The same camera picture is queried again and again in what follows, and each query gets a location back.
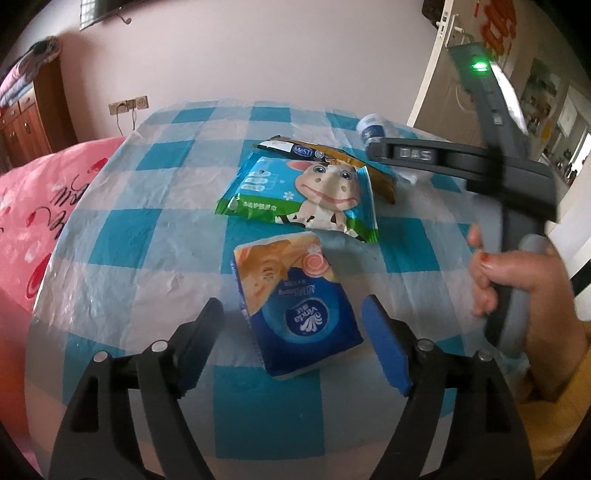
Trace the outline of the blue checkered plastic tablecloth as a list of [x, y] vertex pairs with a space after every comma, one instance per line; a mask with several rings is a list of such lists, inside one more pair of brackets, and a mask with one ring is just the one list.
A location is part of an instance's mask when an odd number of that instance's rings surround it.
[[[34, 305], [25, 396], [44, 476], [93, 354], [141, 352], [215, 297], [224, 330], [180, 401], [215, 478], [369, 479], [406, 398], [367, 339], [308, 373], [271, 378], [239, 311], [231, 253], [297, 229], [214, 214], [257, 142], [283, 135], [363, 158], [358, 121], [342, 110], [217, 100], [155, 111], [130, 134], [67, 220]], [[376, 197], [379, 243], [318, 232], [356, 319], [376, 294], [389, 315], [446, 352], [491, 348], [470, 314], [472, 195], [439, 175], [397, 187], [394, 205]]]

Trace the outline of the wall power outlet strip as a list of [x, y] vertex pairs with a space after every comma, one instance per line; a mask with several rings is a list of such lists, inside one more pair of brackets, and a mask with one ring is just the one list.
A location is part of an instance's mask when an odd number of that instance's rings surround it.
[[146, 95], [139, 96], [134, 99], [113, 102], [108, 105], [109, 114], [111, 116], [127, 113], [131, 110], [144, 110], [148, 108], [149, 102]]

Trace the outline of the plastic bottle blue cap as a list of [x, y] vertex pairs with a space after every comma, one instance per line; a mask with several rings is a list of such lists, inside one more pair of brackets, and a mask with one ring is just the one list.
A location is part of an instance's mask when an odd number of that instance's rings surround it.
[[[370, 143], [378, 142], [384, 138], [421, 138], [421, 135], [417, 135], [411, 128], [404, 125], [394, 124], [377, 113], [370, 113], [363, 117], [358, 124], [356, 124], [356, 131], [362, 137], [365, 148], [368, 148]], [[427, 182], [433, 177], [433, 174], [430, 172], [404, 167], [387, 166], [384, 167], [383, 170], [390, 170], [405, 182], [413, 185], [419, 182]]]

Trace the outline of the white bedroom door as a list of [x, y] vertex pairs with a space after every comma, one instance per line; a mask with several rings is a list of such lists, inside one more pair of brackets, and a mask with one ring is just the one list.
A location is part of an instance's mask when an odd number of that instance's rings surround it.
[[[456, 143], [481, 144], [480, 127], [471, 96], [460, 84], [460, 77], [449, 55], [449, 49], [473, 41], [482, 43], [478, 20], [474, 16], [478, 1], [447, 0], [441, 6], [435, 44], [410, 114], [408, 125]], [[516, 62], [519, 43], [517, 3], [517, 37], [511, 53], [502, 58], [492, 57], [508, 76]]]

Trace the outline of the red door decoration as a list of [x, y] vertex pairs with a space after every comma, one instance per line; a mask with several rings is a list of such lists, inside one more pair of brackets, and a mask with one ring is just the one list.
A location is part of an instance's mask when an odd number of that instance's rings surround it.
[[497, 60], [511, 53], [517, 37], [517, 12], [512, 0], [488, 0], [476, 3], [481, 40]]

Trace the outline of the green cow wipes pack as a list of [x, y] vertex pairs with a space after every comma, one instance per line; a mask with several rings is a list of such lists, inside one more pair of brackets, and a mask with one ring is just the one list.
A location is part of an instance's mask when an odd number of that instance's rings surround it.
[[255, 151], [217, 201], [219, 215], [379, 239], [367, 167], [293, 160]]

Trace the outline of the folded clothes pile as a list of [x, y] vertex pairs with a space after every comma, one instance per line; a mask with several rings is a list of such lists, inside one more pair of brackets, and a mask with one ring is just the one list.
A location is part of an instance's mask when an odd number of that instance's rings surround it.
[[61, 51], [57, 36], [48, 36], [33, 44], [13, 65], [1, 83], [1, 108], [10, 106], [24, 87], [37, 76], [40, 68], [55, 60]]

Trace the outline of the gold black candy wrapper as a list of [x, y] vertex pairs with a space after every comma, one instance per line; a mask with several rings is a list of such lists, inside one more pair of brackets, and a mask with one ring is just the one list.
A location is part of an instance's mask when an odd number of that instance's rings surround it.
[[280, 155], [293, 160], [315, 160], [327, 163], [340, 162], [356, 168], [367, 167], [374, 192], [389, 204], [394, 205], [396, 203], [396, 179], [394, 179], [394, 173], [388, 169], [370, 165], [369, 160], [362, 160], [346, 153], [342, 149], [312, 144], [280, 135], [256, 143], [254, 146], [261, 150], [280, 153]]

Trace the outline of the brown wooden cabinet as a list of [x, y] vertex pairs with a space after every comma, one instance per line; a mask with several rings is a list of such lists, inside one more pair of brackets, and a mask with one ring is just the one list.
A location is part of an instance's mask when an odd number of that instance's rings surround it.
[[43, 65], [32, 87], [1, 111], [1, 141], [13, 168], [78, 143], [59, 57]]

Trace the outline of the wall mounted black television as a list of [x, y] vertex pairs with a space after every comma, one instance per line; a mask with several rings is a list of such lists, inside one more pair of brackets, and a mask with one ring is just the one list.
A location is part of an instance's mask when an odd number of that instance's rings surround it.
[[147, 0], [81, 0], [79, 30], [86, 30], [110, 18], [119, 18], [125, 25], [130, 25], [132, 19], [126, 12], [145, 3]]

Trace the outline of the pink heart bed blanket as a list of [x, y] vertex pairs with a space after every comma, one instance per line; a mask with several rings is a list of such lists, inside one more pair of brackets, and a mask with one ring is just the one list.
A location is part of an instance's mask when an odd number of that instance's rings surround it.
[[123, 141], [79, 143], [1, 176], [1, 423], [34, 468], [24, 399], [34, 301], [69, 216]]

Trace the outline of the blue tissue pack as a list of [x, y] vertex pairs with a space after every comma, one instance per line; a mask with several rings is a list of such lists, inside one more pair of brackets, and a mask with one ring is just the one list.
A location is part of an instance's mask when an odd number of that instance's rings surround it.
[[353, 306], [315, 233], [239, 245], [231, 268], [270, 376], [300, 374], [363, 343]]

